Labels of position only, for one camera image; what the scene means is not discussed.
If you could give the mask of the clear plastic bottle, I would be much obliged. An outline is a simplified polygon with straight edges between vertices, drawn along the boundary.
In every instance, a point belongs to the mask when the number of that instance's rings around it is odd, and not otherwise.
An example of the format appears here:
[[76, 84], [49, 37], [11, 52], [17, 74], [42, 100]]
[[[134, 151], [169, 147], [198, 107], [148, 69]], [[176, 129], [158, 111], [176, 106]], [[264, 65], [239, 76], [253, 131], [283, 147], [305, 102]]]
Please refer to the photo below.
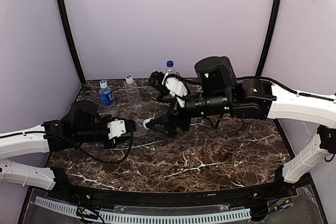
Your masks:
[[147, 129], [143, 126], [143, 119], [135, 120], [135, 131], [133, 132], [133, 137], [143, 137], [147, 133]]

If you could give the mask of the blue label water bottle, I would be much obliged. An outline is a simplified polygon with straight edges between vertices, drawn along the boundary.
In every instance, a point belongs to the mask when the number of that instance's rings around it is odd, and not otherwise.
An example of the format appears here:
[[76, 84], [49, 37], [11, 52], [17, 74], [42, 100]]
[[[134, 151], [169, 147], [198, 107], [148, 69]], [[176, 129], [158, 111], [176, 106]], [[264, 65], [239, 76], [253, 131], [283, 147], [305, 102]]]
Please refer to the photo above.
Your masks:
[[112, 89], [109, 86], [105, 89], [100, 88], [99, 95], [106, 114], [117, 116], [118, 110]]

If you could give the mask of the white blue bottle cap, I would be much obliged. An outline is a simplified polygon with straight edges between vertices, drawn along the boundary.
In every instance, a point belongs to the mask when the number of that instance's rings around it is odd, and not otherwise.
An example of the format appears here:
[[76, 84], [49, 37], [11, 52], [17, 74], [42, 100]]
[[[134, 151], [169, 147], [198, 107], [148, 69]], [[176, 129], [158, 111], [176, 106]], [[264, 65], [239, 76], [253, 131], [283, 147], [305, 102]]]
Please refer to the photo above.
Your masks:
[[155, 126], [155, 120], [154, 118], [148, 118], [148, 119], [145, 119], [143, 121], [143, 127], [146, 129], [146, 130], [149, 130], [151, 129], [152, 127]]

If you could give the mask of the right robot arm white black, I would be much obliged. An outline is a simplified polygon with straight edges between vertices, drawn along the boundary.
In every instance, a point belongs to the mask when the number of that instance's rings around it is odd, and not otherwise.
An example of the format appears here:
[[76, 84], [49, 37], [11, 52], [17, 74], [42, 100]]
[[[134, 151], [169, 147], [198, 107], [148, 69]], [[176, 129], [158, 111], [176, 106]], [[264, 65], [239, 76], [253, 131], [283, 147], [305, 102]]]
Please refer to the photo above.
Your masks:
[[277, 170], [277, 181], [296, 183], [327, 156], [335, 154], [335, 96], [302, 92], [266, 77], [237, 78], [230, 59], [211, 56], [194, 66], [202, 91], [190, 93], [187, 80], [173, 73], [153, 72], [149, 82], [167, 103], [166, 115], [147, 119], [147, 129], [175, 137], [188, 131], [193, 118], [291, 119], [316, 123], [310, 143]]

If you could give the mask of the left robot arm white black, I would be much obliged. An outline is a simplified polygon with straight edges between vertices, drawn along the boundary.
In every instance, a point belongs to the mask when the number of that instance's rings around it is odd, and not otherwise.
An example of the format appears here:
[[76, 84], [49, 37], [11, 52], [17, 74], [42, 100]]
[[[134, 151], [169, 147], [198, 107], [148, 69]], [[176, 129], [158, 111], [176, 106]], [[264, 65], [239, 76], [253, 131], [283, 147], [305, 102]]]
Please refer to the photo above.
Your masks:
[[94, 102], [74, 102], [61, 120], [47, 121], [26, 130], [1, 134], [1, 182], [45, 190], [53, 190], [57, 186], [70, 183], [62, 168], [34, 167], [10, 160], [12, 157], [27, 154], [75, 148], [97, 162], [120, 164], [124, 158], [107, 162], [89, 154], [81, 146], [84, 143], [101, 142], [106, 149], [111, 149], [125, 141], [132, 142], [136, 126], [134, 120], [111, 115], [101, 117]]

